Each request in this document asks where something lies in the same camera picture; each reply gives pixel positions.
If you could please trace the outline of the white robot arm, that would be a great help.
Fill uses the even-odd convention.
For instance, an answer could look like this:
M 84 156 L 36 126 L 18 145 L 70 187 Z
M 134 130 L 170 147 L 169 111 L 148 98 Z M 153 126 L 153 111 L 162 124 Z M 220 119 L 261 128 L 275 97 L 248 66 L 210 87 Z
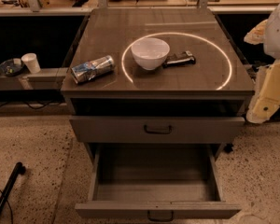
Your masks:
M 280 107 L 280 3 L 267 20 L 245 35 L 244 42 L 262 44 L 264 53 L 274 58 L 266 70 L 261 69 L 264 75 L 262 82 L 257 76 L 255 95 L 246 114 L 249 122 L 263 123 Z

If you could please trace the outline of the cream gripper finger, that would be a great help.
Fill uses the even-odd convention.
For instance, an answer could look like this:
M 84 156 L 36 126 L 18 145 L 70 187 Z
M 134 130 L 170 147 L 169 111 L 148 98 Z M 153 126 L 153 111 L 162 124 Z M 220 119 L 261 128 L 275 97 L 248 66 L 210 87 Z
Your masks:
M 280 107 L 280 60 L 262 66 L 256 75 L 255 94 L 246 113 L 251 123 L 269 120 Z

